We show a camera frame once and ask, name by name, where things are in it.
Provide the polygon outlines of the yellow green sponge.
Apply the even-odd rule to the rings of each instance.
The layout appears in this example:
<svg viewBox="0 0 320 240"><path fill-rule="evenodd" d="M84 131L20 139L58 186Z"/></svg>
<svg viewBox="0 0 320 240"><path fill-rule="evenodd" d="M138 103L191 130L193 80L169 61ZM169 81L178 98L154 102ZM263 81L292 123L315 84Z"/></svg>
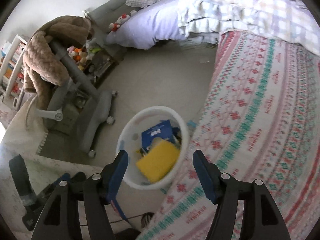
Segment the yellow green sponge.
<svg viewBox="0 0 320 240"><path fill-rule="evenodd" d="M154 184L162 180L175 166L180 149L173 143L161 139L148 154L136 162L139 171Z"/></svg>

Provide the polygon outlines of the blue cereal box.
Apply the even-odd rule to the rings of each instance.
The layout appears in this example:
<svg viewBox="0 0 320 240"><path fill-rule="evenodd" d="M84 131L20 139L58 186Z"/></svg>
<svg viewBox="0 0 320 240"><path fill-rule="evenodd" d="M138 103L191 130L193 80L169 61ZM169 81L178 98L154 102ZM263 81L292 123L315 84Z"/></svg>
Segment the blue cereal box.
<svg viewBox="0 0 320 240"><path fill-rule="evenodd" d="M163 139L180 147L180 129L172 126L170 120L164 120L142 133L142 149L148 153L155 139Z"/></svg>

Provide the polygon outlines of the white round trash bin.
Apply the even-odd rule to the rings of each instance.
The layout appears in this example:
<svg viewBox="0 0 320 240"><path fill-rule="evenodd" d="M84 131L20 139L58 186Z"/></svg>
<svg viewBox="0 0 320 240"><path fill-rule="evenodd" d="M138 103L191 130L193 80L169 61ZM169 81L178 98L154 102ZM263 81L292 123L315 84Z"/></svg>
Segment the white round trash bin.
<svg viewBox="0 0 320 240"><path fill-rule="evenodd" d="M124 181L138 190L163 189L172 183L189 145L189 131L181 116L165 106L137 113L120 134L117 150L125 150L129 164Z"/></svg>

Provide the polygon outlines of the patterned bed sheet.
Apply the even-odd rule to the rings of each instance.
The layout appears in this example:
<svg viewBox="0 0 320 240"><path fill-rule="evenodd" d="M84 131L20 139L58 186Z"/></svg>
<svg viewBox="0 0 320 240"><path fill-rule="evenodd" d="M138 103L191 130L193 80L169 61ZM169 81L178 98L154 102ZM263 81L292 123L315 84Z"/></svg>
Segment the patterned bed sheet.
<svg viewBox="0 0 320 240"><path fill-rule="evenodd" d="M306 239L319 219L319 57L243 31L221 36L188 152L140 239L205 239L216 207L195 150L237 180L262 180L290 237Z"/></svg>

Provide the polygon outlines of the grey office chair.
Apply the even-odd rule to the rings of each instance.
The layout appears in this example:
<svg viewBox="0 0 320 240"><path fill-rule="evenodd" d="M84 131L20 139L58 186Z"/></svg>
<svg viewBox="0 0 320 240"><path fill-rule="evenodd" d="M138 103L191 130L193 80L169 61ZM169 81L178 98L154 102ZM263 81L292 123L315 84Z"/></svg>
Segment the grey office chair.
<svg viewBox="0 0 320 240"><path fill-rule="evenodd" d="M99 126L114 123L110 109L114 90L97 90L92 77L81 71L67 48L58 40L49 43L56 58L66 67L70 78L62 86L51 87L52 97L47 109L36 107L36 114L43 119L47 132L41 151L48 153L50 148L60 146L64 151L71 150L96 155L92 148Z"/></svg>

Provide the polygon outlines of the white bookshelf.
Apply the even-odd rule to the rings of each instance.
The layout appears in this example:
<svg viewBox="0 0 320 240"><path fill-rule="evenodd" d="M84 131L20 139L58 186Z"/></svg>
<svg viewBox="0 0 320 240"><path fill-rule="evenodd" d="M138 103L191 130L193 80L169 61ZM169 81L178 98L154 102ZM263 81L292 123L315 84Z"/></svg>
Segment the white bookshelf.
<svg viewBox="0 0 320 240"><path fill-rule="evenodd" d="M23 54L27 41L16 35L1 48L1 101L13 110L19 110L24 97Z"/></svg>

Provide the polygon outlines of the brown fleece blanket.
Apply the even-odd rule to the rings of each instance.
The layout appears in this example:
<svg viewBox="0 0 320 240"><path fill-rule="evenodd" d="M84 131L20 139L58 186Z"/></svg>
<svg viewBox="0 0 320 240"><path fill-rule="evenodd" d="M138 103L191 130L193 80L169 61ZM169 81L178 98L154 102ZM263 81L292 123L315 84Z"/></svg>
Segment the brown fleece blanket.
<svg viewBox="0 0 320 240"><path fill-rule="evenodd" d="M79 16L60 16L39 28L27 43L23 53L24 89L37 95L39 109L47 109L52 97L51 87L62 86L70 78L49 43L58 40L66 48L81 48L90 32L90 20Z"/></svg>

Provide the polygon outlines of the red white plush toy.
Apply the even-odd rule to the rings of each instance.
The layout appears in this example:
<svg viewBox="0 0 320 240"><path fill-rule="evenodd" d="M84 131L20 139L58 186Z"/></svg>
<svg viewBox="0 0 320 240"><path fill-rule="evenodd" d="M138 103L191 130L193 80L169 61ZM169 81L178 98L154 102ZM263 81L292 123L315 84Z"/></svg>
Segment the red white plush toy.
<svg viewBox="0 0 320 240"><path fill-rule="evenodd" d="M131 17L131 16L128 15L128 14L123 14L123 15L121 15L121 16L116 20L116 22L109 24L108 27L109 27L110 31L111 31L111 32L117 31L117 30L121 27L122 24L124 24L126 21L129 20L130 17Z"/></svg>

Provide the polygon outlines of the lavender pillow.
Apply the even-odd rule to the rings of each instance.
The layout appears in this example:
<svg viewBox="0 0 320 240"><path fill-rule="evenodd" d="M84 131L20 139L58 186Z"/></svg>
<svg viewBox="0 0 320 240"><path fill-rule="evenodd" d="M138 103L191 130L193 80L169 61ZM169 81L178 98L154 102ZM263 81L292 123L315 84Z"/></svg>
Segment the lavender pillow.
<svg viewBox="0 0 320 240"><path fill-rule="evenodd" d="M138 11L106 36L106 44L148 50L159 41L185 40L178 28L178 2L161 0Z"/></svg>

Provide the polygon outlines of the plaid checkered quilt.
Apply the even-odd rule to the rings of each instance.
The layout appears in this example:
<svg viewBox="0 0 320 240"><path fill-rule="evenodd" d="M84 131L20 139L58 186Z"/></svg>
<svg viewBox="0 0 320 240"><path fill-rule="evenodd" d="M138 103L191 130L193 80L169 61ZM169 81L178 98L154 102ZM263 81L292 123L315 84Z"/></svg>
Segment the plaid checkered quilt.
<svg viewBox="0 0 320 240"><path fill-rule="evenodd" d="M184 37L244 30L301 44L319 55L319 26L302 0L180 0L178 28Z"/></svg>

